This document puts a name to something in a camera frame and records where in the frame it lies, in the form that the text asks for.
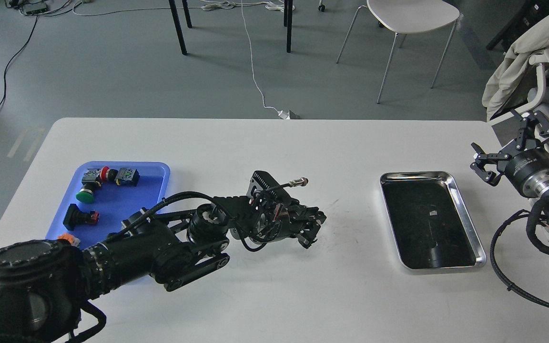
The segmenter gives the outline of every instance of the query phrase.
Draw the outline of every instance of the white cable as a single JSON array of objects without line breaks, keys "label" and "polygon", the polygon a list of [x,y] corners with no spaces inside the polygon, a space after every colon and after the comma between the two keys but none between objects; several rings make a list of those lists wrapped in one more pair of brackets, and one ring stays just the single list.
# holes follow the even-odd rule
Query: white cable
[{"label": "white cable", "polygon": [[147,8],[147,9],[130,9],[130,10],[118,10],[118,11],[111,11],[107,13],[96,13],[96,14],[80,14],[76,12],[76,7],[78,7],[80,4],[82,4],[82,0],[77,0],[76,3],[73,5],[73,8],[71,11],[74,13],[74,15],[79,15],[81,17],[97,17],[99,15],[108,15],[108,14],[114,14],[114,13],[121,13],[121,12],[130,12],[130,11],[145,11],[145,10],[170,10],[171,7],[153,7],[153,8]]},{"label": "white cable", "polygon": [[248,4],[244,4],[242,1],[240,4],[237,4],[236,2],[225,0],[225,1],[210,1],[210,0],[200,0],[201,2],[207,2],[206,5],[202,5],[201,9],[204,11],[213,11],[216,9],[225,9],[225,10],[231,10],[235,7],[250,7],[250,6],[258,6],[258,5],[266,5],[266,9],[269,11],[284,11],[284,2],[281,0],[278,0],[280,4],[275,4],[272,1],[261,1],[261,2],[250,2]]},{"label": "white cable", "polygon": [[247,30],[247,22],[244,19],[243,0],[240,0],[240,5],[241,5],[240,6],[240,14],[243,16],[244,31],[247,33],[247,39],[249,40],[249,54],[251,56],[251,76],[253,77],[253,83],[255,84],[255,87],[257,88],[257,90],[262,95],[262,106],[264,106],[265,109],[273,109],[273,110],[277,111],[277,113],[279,115],[281,115],[281,113],[283,111],[279,111],[279,110],[277,110],[276,108],[274,108],[272,106],[266,106],[266,100],[264,99],[264,92],[262,92],[262,90],[260,89],[260,86],[257,85],[257,81],[255,80],[255,70],[253,69],[253,48],[251,48],[251,37],[249,36],[249,31]]},{"label": "white cable", "polygon": [[[201,2],[207,2],[207,4],[202,5],[200,7],[188,7],[188,9],[202,9],[204,11],[213,11],[215,9],[230,10],[230,9],[233,9],[233,8],[236,8],[236,7],[241,7],[242,8],[242,7],[245,7],[245,6],[249,7],[249,6],[258,6],[258,5],[265,5],[266,9],[268,9],[270,11],[284,11],[284,9],[285,9],[285,7],[282,5],[283,4],[282,0],[278,0],[281,4],[275,4],[272,1],[251,2],[249,4],[243,4],[242,1],[241,1],[240,4],[237,4],[236,2],[228,1],[228,0],[224,0],[224,1],[200,0],[200,1]],[[97,17],[97,16],[100,16],[100,15],[108,15],[108,14],[129,12],[129,11],[169,10],[169,9],[171,9],[170,7],[151,7],[151,8],[145,8],[145,9],[118,10],[118,11],[110,11],[110,12],[107,12],[107,13],[96,13],[96,14],[77,13],[76,12],[76,7],[78,7],[82,3],[83,3],[83,0],[77,0],[75,2],[75,4],[73,5],[73,8],[71,9],[71,11],[75,15],[79,15],[81,17]]]}]

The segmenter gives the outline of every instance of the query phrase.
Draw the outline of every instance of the white chair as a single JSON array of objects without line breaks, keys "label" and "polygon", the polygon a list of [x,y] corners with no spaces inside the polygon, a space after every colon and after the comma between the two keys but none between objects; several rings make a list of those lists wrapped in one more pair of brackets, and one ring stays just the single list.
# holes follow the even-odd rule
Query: white chair
[{"label": "white chair", "polygon": [[395,43],[397,42],[399,34],[404,35],[402,42],[399,44],[401,47],[408,33],[427,32],[453,23],[453,28],[450,31],[450,36],[448,37],[448,41],[446,42],[446,46],[444,48],[444,54],[442,54],[440,64],[437,66],[436,76],[433,78],[433,82],[431,82],[431,87],[433,88],[434,84],[436,84],[436,78],[440,73],[440,67],[442,67],[442,62],[444,61],[444,56],[448,50],[453,33],[455,32],[457,19],[459,18],[459,10],[456,9],[455,6],[447,4],[442,0],[367,0],[366,5],[359,6],[357,11],[355,11],[355,16],[351,22],[351,27],[346,33],[345,41],[342,44],[336,63],[340,61],[342,50],[345,48],[346,41],[349,38],[353,24],[355,24],[357,14],[363,7],[370,9],[374,17],[376,17],[376,19],[385,28],[395,32],[393,46],[391,47],[391,53],[389,54],[387,68],[385,69],[385,74],[383,77],[383,84],[381,85],[381,90],[379,91],[378,99],[376,100],[377,104],[381,102],[381,95],[383,94],[383,88],[385,86],[385,81],[387,80],[389,65],[391,64],[391,60],[393,58]]},{"label": "white chair", "polygon": [[[532,109],[535,109],[536,107],[538,107],[543,102],[543,98],[545,98],[546,68],[549,66],[549,48],[544,50],[539,50],[531,54],[531,56],[529,57],[529,65],[535,66],[535,70],[537,73],[537,84],[538,84],[537,93],[535,94],[535,96],[532,97],[531,100],[528,100],[526,104],[520,107],[517,107],[515,109],[515,111],[520,113],[520,115],[523,115],[526,112],[531,111]],[[494,126],[512,117],[514,117],[514,115],[512,115],[511,111],[508,111],[504,114],[501,114],[495,117],[494,119],[490,119],[488,123],[491,126]]]}]

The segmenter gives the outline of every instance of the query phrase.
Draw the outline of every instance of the blue tray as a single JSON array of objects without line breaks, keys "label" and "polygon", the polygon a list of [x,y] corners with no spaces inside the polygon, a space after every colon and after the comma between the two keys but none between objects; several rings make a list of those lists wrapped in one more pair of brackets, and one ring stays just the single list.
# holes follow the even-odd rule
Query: blue tray
[{"label": "blue tray", "polygon": [[[76,193],[82,187],[82,175],[89,168],[101,168],[107,165],[112,169],[123,167],[135,168],[139,172],[137,187],[118,186],[113,182],[105,182],[94,191],[94,202],[85,204],[76,199]],[[73,174],[69,187],[56,211],[52,224],[46,234],[46,239],[56,239],[59,235],[68,232],[80,239],[79,247],[87,248],[103,241],[107,234],[119,232],[122,220],[127,219],[140,208],[151,208],[157,204],[165,194],[171,170],[161,162],[120,162],[120,161],[91,161],[81,165]],[[69,204],[76,204],[82,212],[97,211],[100,215],[95,225],[79,224],[72,232],[63,226],[63,219]]]}]

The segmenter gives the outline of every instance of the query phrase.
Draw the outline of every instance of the connector plug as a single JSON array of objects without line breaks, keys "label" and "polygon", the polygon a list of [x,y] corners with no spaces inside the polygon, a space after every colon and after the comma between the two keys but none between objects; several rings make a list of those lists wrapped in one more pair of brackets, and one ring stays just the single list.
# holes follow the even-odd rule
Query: connector plug
[{"label": "connector plug", "polygon": [[294,111],[277,111],[279,113],[279,118],[281,119],[300,119],[300,116],[294,113]]}]

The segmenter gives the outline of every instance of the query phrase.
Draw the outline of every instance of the gray floor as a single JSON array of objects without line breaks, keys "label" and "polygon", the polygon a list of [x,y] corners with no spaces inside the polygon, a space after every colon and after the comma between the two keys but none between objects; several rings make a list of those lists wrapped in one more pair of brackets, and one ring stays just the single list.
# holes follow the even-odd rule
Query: gray floor
[{"label": "gray floor", "polygon": [[[63,3],[49,2],[52,7]],[[406,39],[379,105],[393,33],[378,28],[368,11],[360,13],[340,63],[334,63],[361,0],[325,0],[325,13],[317,11],[318,0],[296,0],[292,54],[285,52],[282,13],[245,8],[255,77],[266,104],[292,109],[305,120],[485,120],[482,90],[503,50],[488,52],[484,46],[523,0],[449,2],[463,17],[436,87],[429,85],[448,28]],[[96,0],[78,12],[167,5],[165,0]],[[62,117],[277,118],[262,107],[251,78],[241,10],[194,9],[191,14],[195,27],[183,28],[189,56],[179,51],[169,10],[39,19],[7,74],[7,99],[0,110],[0,217],[31,163],[34,144]],[[0,99],[4,67],[27,39],[33,20],[0,0]],[[78,139],[91,137],[78,132]],[[36,189],[37,202],[39,193]]]}]

